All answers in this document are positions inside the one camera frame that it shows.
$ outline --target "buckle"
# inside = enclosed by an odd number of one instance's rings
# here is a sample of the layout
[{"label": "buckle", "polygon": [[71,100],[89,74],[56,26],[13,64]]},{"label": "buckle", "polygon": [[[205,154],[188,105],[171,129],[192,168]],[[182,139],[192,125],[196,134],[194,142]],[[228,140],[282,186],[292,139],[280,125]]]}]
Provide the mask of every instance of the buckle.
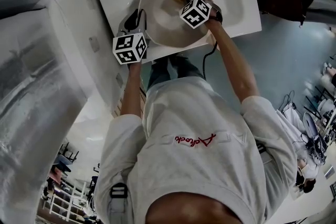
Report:
[{"label": "buckle", "polygon": [[110,191],[111,198],[124,198],[128,196],[128,187],[124,183],[116,183]]}]

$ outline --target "red logo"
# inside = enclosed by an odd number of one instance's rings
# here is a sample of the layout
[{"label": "red logo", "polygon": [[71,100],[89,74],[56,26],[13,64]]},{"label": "red logo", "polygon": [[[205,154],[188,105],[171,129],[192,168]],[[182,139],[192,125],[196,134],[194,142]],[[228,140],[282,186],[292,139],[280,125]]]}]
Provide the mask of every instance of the red logo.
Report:
[{"label": "red logo", "polygon": [[185,138],[185,137],[181,137],[181,136],[176,136],[175,140],[180,143],[182,141],[185,141],[187,143],[190,143],[190,147],[193,147],[197,144],[199,144],[200,142],[202,142],[205,146],[208,146],[208,144],[211,143],[212,139],[216,136],[216,134],[211,134],[211,137],[207,138],[207,139],[200,139],[198,138],[197,140],[194,140],[192,138]]}]

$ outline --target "hair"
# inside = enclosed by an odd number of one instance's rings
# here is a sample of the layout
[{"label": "hair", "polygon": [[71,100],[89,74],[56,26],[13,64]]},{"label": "hair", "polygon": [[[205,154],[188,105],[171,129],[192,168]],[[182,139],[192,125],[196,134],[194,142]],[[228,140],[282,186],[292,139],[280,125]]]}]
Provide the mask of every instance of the hair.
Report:
[{"label": "hair", "polygon": [[314,189],[315,183],[316,183],[316,179],[307,181],[303,187],[303,192],[304,193],[311,192]]}]

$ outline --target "jeans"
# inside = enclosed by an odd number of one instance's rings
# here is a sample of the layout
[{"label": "jeans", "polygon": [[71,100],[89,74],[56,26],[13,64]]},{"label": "jeans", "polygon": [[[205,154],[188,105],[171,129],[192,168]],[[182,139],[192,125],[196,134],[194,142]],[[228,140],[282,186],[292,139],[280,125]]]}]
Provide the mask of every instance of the jeans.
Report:
[{"label": "jeans", "polygon": [[[173,68],[177,71],[178,78],[184,77],[200,77],[204,79],[197,67],[195,67],[188,58],[183,56],[173,56],[170,58]],[[152,64],[152,70],[148,82],[147,90],[155,84],[170,80],[170,75],[167,70],[168,57],[158,59]]]}]

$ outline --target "metal rack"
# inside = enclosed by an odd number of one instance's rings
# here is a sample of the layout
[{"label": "metal rack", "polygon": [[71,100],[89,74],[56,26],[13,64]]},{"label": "metal rack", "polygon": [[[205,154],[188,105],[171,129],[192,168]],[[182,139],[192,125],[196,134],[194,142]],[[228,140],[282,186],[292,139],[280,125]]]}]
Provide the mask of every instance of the metal rack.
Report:
[{"label": "metal rack", "polygon": [[[86,202],[85,192],[86,192],[87,182],[83,183],[81,191],[76,189],[76,186],[78,185],[77,180],[75,181],[75,184],[74,184],[73,187],[70,184],[68,184],[67,182],[64,182],[64,183],[70,189],[72,189],[71,194],[67,193],[66,191],[64,191],[62,189],[55,188],[56,193],[54,193],[53,196],[52,196],[49,213],[58,215],[60,218],[62,218],[65,221],[71,221],[71,222],[74,222],[74,223],[83,224],[83,222],[79,222],[77,220],[71,219],[70,216],[75,215],[76,218],[77,217],[83,217],[83,215],[78,214],[78,210],[80,210],[80,206],[78,205],[78,202],[79,201]],[[64,196],[63,197],[58,196],[57,195],[58,193],[63,193],[64,195],[66,195],[68,197],[69,201],[67,201]],[[59,204],[55,203],[55,200],[60,200],[61,204],[59,205]]]}]

